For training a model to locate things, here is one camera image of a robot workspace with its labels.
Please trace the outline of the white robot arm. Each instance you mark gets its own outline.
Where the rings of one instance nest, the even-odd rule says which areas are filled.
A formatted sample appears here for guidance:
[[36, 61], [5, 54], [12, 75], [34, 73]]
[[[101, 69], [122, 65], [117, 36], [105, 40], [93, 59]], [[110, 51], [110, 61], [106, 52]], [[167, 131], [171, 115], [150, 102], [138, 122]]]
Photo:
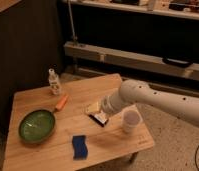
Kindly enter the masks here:
[[135, 103], [152, 105], [199, 127], [199, 98], [152, 89], [146, 82], [126, 80], [101, 101], [101, 110], [108, 116]]

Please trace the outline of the white cylindrical gripper end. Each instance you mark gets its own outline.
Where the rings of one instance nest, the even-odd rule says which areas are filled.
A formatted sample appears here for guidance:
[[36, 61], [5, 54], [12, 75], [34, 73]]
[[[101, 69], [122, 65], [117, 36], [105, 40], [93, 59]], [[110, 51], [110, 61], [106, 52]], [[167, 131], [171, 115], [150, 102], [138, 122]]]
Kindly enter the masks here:
[[106, 96], [101, 101], [101, 110], [108, 116], [115, 115], [122, 110], [122, 101], [117, 94]]

